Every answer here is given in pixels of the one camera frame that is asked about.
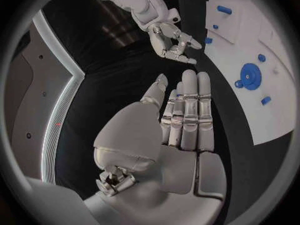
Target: blue plastic part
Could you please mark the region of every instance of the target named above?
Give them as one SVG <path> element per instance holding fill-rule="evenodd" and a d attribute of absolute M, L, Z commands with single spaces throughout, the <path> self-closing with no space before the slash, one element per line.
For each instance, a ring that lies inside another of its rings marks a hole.
<path fill-rule="evenodd" d="M 261 104 L 262 105 L 266 105 L 268 102 L 270 102 L 271 101 L 271 98 L 269 97 L 269 96 L 266 96 L 265 98 L 263 98 L 262 100 L 261 100 Z"/>
<path fill-rule="evenodd" d="M 238 88 L 241 89 L 244 87 L 242 80 L 237 80 L 234 85 Z"/>
<path fill-rule="evenodd" d="M 259 88 L 262 83 L 262 73 L 254 63 L 246 63 L 240 71 L 240 80 L 248 90 Z"/>
<path fill-rule="evenodd" d="M 261 61 L 261 62 L 265 62 L 266 61 L 266 56 L 263 55 L 263 54 L 259 54 L 258 55 L 258 60 Z"/>
<path fill-rule="evenodd" d="M 211 44 L 213 42 L 213 39 L 211 37 L 206 37 L 204 42 L 206 44 Z"/>
<path fill-rule="evenodd" d="M 233 13 L 233 11 L 230 9 L 230 8 L 228 8 L 228 7 L 225 7 L 225 6 L 217 6 L 217 8 L 216 8 L 219 12 L 222 12 L 222 13 L 225 13 L 225 14 L 232 14 Z"/>

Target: robotic arm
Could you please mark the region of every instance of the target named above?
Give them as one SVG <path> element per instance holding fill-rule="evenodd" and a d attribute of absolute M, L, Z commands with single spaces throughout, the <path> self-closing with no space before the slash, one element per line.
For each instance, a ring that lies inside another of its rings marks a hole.
<path fill-rule="evenodd" d="M 183 63 L 197 63 L 195 59 L 186 57 L 184 52 L 186 47 L 201 49 L 202 46 L 174 25 L 181 20 L 176 8 L 168 9 L 163 0 L 109 1 L 131 12 L 139 28 L 148 32 L 151 45 L 158 56 Z M 178 44 L 173 45 L 171 39 L 178 40 Z"/>

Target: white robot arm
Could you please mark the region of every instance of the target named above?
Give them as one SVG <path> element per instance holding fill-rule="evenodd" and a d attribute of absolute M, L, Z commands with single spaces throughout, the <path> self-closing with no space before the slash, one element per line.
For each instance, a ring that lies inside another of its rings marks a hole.
<path fill-rule="evenodd" d="M 174 25 L 181 20 L 176 8 L 168 9 L 163 0 L 109 1 L 131 12 L 139 28 L 148 32 L 151 45 L 158 56 L 183 63 L 197 63 L 195 59 L 186 57 L 184 51 L 186 47 L 201 49 L 202 46 Z M 178 45 L 173 45 L 171 39 L 178 40 Z"/>

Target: white light strip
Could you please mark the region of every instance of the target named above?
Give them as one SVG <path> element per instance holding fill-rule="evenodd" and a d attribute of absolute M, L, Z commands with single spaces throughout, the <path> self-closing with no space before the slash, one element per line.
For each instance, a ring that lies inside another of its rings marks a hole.
<path fill-rule="evenodd" d="M 62 46 L 42 11 L 39 11 L 33 18 L 33 23 L 43 41 L 52 51 L 60 63 L 72 74 L 61 92 L 54 109 L 49 118 L 44 134 L 41 154 L 41 178 L 43 182 L 55 184 L 55 157 L 57 145 L 61 133 L 61 127 L 71 105 L 71 102 L 85 78 L 85 73 L 80 69 L 74 59 Z"/>

